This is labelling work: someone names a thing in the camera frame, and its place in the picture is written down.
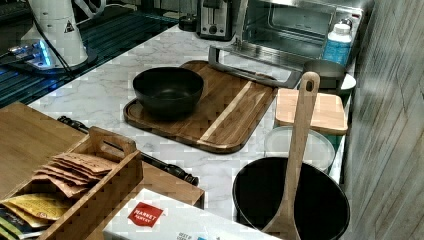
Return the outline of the black round robot base plate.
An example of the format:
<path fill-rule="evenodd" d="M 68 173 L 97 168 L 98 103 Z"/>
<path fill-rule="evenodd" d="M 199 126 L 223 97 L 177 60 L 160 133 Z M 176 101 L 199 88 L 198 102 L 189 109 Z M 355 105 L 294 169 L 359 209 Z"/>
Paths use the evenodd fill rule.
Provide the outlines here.
<path fill-rule="evenodd" d="M 1 65 L 19 71 L 30 72 L 36 75 L 66 75 L 76 74 L 93 66 L 97 60 L 97 54 L 93 49 L 87 48 L 88 58 L 75 66 L 64 67 L 61 62 L 54 64 L 52 56 L 46 49 L 37 50 L 25 46 L 11 51 L 14 60 L 1 61 Z"/>

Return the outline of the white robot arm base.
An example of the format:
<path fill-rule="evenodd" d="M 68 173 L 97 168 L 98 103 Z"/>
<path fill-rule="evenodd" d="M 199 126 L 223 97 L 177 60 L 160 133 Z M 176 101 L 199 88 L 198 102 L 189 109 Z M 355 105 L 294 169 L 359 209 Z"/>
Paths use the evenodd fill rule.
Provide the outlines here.
<path fill-rule="evenodd" d="M 24 44 L 46 49 L 53 63 L 75 66 L 88 58 L 71 0 L 27 0 L 34 20 L 21 38 Z"/>

